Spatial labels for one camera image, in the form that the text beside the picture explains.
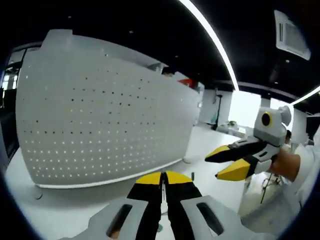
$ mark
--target human hand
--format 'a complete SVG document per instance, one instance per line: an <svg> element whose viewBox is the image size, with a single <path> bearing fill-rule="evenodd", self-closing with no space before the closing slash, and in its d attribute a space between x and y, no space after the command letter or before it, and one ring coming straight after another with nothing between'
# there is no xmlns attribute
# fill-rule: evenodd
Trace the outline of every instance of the human hand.
<svg viewBox="0 0 320 240"><path fill-rule="evenodd" d="M270 172L294 181L300 168L300 156L284 151L280 148L276 159L270 166Z"/></svg>

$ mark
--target black ceiling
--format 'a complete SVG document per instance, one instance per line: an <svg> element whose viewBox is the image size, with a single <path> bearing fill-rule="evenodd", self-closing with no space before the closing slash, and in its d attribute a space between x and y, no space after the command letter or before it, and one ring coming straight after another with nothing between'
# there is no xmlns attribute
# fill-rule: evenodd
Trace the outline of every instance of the black ceiling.
<svg viewBox="0 0 320 240"><path fill-rule="evenodd" d="M317 69L320 37L315 31L320 29L320 19L318 8L309 1L192 2L216 31L238 82L262 85L297 97L320 84ZM275 9L286 13L300 27L311 49L310 61L276 49ZM178 0L37 3L12 6L2 11L1 18L5 46L1 48L2 62L11 48L42 41L50 29L73 29L76 35L110 41L158 59L202 82L206 88L232 90L232 85L219 82L230 80L230 76L215 45ZM275 68L276 75L271 80ZM288 96L268 90L248 86L240 86L240 90L292 102ZM312 113L318 112L319 106L318 94L297 105Z"/></svg>

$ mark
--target small green object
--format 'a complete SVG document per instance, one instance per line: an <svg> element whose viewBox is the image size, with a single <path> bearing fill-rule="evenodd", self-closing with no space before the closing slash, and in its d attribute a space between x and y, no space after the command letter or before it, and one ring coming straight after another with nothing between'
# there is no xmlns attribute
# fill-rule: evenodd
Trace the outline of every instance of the small green object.
<svg viewBox="0 0 320 240"><path fill-rule="evenodd" d="M164 227L159 223L157 232L160 233L164 229Z"/></svg>

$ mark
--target black pole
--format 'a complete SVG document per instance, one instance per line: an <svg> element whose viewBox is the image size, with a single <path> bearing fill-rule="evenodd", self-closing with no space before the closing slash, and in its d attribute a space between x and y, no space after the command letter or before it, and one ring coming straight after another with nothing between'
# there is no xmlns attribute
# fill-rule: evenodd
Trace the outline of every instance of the black pole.
<svg viewBox="0 0 320 240"><path fill-rule="evenodd" d="M219 119L219 114L220 114L220 106L221 106L221 99L222 99L222 95L217 95L217 97L219 97L219 107L218 107L218 115L216 116L216 120L215 123L212 125L211 129L212 130L216 130L218 127L218 119Z"/></svg>

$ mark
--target red object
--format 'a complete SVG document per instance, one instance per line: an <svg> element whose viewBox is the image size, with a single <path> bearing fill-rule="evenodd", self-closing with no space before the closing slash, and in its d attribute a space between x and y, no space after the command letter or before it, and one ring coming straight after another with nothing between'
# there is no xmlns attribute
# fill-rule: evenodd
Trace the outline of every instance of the red object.
<svg viewBox="0 0 320 240"><path fill-rule="evenodd" d="M178 82L188 86L189 88L194 88L194 86L196 85L196 82L193 81L192 79L190 78L187 78L187 79L182 79L182 80L179 80Z"/></svg>

